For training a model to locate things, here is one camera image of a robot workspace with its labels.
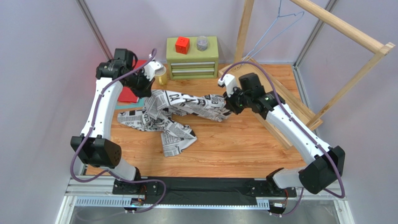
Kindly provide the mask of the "newspaper print trousers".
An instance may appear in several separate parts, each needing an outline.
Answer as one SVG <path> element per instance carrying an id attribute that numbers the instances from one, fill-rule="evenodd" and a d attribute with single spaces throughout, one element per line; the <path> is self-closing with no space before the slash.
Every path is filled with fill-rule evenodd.
<path id="1" fill-rule="evenodd" d="M 117 121 L 139 131 L 160 132 L 163 154 L 172 157 L 181 154 L 197 140 L 191 127 L 175 121 L 172 118 L 174 115 L 194 115 L 222 122 L 231 113 L 220 95 L 198 97 L 174 91 L 153 90 L 152 95 L 145 98 L 142 109 L 120 112 Z"/>

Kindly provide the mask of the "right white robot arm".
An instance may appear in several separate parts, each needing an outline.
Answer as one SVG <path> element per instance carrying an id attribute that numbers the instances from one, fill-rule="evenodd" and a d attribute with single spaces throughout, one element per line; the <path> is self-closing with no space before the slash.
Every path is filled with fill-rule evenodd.
<path id="1" fill-rule="evenodd" d="M 345 152 L 340 146 L 331 147 L 317 137 L 293 113 L 284 99 L 275 91 L 266 92 L 255 73 L 239 77 L 226 74 L 218 80 L 218 86 L 226 88 L 223 97 L 226 108 L 235 114 L 250 108 L 272 124 L 298 150 L 307 166 L 295 169 L 279 168 L 266 179 L 274 194 L 289 187 L 301 187 L 318 194 L 341 180 Z"/>

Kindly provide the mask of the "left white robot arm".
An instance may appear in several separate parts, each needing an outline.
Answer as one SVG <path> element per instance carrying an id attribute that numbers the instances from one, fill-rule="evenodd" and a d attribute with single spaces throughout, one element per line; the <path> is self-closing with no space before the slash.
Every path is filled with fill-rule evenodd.
<path id="1" fill-rule="evenodd" d="M 153 49 L 149 59 L 137 66 L 137 57 L 128 49 L 116 49 L 114 58 L 100 63 L 96 69 L 96 92 L 88 121 L 79 136 L 71 138 L 75 151 L 70 164 L 70 174 L 78 182 L 90 182 L 98 178 L 79 179 L 74 173 L 76 159 L 83 164 L 103 169 L 116 179 L 129 183 L 139 183 L 137 168 L 121 157 L 121 147 L 111 141 L 111 124 L 117 100 L 127 86 L 137 97 L 151 96 L 155 80 L 157 49 Z"/>

